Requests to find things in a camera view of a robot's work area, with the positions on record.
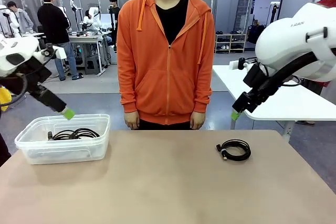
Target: blue floor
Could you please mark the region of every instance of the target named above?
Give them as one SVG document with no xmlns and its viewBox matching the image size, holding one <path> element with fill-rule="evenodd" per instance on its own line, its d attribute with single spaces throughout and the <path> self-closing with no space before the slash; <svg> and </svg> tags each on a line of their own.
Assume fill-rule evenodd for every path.
<svg viewBox="0 0 336 224">
<path fill-rule="evenodd" d="M 61 94 L 59 95 L 77 114 L 106 113 L 111 116 L 112 130 L 127 130 L 118 94 Z M 234 100 L 228 92 L 214 92 L 207 109 L 202 130 L 228 130 L 231 106 Z M 30 96 L 15 108 L 2 114 L 0 132 L 11 153 L 16 152 L 14 138 L 33 119 L 56 115 Z M 271 129 L 282 133 L 274 121 L 255 121 L 242 115 L 236 129 Z M 290 140 L 291 146 L 312 166 L 336 193 L 336 122 L 317 122 L 316 126 L 296 125 Z"/>
</svg>

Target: transparent bin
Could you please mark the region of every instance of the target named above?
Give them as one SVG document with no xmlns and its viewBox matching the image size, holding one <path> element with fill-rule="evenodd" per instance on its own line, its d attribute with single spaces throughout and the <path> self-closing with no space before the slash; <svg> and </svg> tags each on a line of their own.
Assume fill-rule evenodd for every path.
<svg viewBox="0 0 336 224">
<path fill-rule="evenodd" d="M 15 144 L 33 165 L 100 160 L 105 157 L 109 144 L 110 125 L 110 116 L 106 114 L 75 115 L 71 120 L 46 116 L 29 123 L 15 138 Z M 55 135 L 78 128 L 91 129 L 100 137 L 48 141 L 49 131 Z"/>
</svg>

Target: hand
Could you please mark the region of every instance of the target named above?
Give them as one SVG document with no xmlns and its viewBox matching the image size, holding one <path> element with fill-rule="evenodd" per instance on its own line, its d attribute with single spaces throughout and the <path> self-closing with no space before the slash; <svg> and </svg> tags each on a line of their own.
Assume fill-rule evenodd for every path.
<svg viewBox="0 0 336 224">
<path fill-rule="evenodd" d="M 190 118 L 190 128 L 192 130 L 199 130 L 205 122 L 205 113 L 193 112 Z"/>
<path fill-rule="evenodd" d="M 131 130 L 137 130 L 140 126 L 140 117 L 137 111 L 124 113 L 125 124 Z"/>
</svg>

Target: person's left hand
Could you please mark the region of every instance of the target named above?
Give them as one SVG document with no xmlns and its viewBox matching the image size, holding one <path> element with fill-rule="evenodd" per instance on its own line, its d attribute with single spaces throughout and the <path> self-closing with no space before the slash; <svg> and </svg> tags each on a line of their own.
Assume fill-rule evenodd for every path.
<svg viewBox="0 0 336 224">
<path fill-rule="evenodd" d="M 193 112 L 190 117 L 190 128 L 199 130 L 205 122 L 205 113 Z"/>
</svg>

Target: green tape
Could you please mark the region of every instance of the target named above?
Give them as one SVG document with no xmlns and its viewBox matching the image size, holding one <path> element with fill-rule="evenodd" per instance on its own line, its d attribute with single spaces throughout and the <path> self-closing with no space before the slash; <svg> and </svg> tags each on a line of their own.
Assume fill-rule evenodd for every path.
<svg viewBox="0 0 336 224">
<path fill-rule="evenodd" d="M 70 119 L 72 119 L 75 116 L 75 112 L 73 110 L 71 110 L 71 109 L 67 109 L 64 113 L 62 113 L 62 115 L 66 119 L 70 120 Z"/>
<path fill-rule="evenodd" d="M 240 117 L 241 113 L 238 113 L 236 111 L 233 111 L 232 114 L 231 114 L 231 119 L 233 121 L 237 121 L 237 119 Z"/>
</svg>

